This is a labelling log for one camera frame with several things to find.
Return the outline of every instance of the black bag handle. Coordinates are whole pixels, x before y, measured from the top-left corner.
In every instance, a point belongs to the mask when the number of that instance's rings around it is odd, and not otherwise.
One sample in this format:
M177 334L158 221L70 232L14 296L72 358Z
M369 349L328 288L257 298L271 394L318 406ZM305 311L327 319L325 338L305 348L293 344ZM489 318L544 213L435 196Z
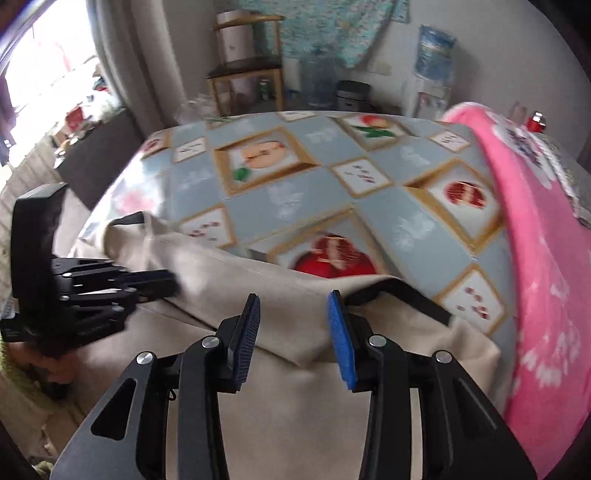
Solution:
M400 280L400 278L389 278L374 283L367 288L362 288L345 297L343 302L345 306L361 306L375 300L382 292L389 293L398 300L410 305L415 310L431 317L433 320L444 324L446 327L449 326L449 320L452 317L451 313L441 307L441 305L428 299L404 280Z

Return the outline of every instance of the electrical outlet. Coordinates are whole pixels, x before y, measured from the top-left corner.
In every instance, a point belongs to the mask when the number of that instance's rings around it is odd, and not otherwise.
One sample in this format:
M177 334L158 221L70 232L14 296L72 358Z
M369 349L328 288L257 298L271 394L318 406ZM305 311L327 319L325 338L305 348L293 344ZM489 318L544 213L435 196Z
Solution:
M392 66L385 61L379 61L375 64L375 73L380 75L392 75Z

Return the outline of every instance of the glass jar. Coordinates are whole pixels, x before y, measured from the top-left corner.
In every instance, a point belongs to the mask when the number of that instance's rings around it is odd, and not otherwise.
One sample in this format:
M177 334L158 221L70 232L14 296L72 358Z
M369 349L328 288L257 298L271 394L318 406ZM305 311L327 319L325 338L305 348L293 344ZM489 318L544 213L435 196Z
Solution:
M314 110L331 110L335 107L336 73L334 49L315 43L311 52L300 58L300 87L305 103Z

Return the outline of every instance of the metal screw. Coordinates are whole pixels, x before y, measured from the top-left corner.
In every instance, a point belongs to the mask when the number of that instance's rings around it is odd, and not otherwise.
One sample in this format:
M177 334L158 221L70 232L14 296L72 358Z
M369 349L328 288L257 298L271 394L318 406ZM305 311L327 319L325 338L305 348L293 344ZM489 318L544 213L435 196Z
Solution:
M386 345L386 339L381 335L372 335L371 337L369 337L369 344L371 346L377 347L384 346Z
M435 360L437 360L441 364L448 364L453 360L453 357L450 352L447 352L445 350L439 350L435 354Z
M140 365L149 364L152 360L154 360L154 356L150 352L141 352L137 357L135 357L135 361Z
M201 345L204 348L215 348L220 344L220 339L217 337L205 337L201 340Z

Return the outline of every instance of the beige cloth bag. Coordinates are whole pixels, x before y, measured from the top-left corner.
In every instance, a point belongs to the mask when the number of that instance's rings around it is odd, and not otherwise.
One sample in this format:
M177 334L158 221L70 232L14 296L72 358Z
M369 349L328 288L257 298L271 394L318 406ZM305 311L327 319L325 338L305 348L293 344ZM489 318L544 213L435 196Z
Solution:
M327 295L340 290L346 297L390 277L327 280L286 270L204 247L144 215L144 225L103 226L87 241L78 241L74 256L107 256L133 270L168 268L182 293L173 299L176 306L163 301L140 306L126 331L84 348L85 368L75 389L81 408L90 410L137 353L165 356L185 350L221 320L239 314L248 294L256 293L261 326L248 380L236 395L219 394L230 477L357 479L369 394L352 394L340 378L326 320ZM389 295L355 310L376 333L405 350L450 351L489 390L500 351L464 320L453 317L447 327ZM175 402L167 436L169 480L176 478L174 415ZM413 425L420 431L418 422ZM413 437L414 466L420 465L420 452L420 441ZM413 478L420 473L420 467L413 468Z

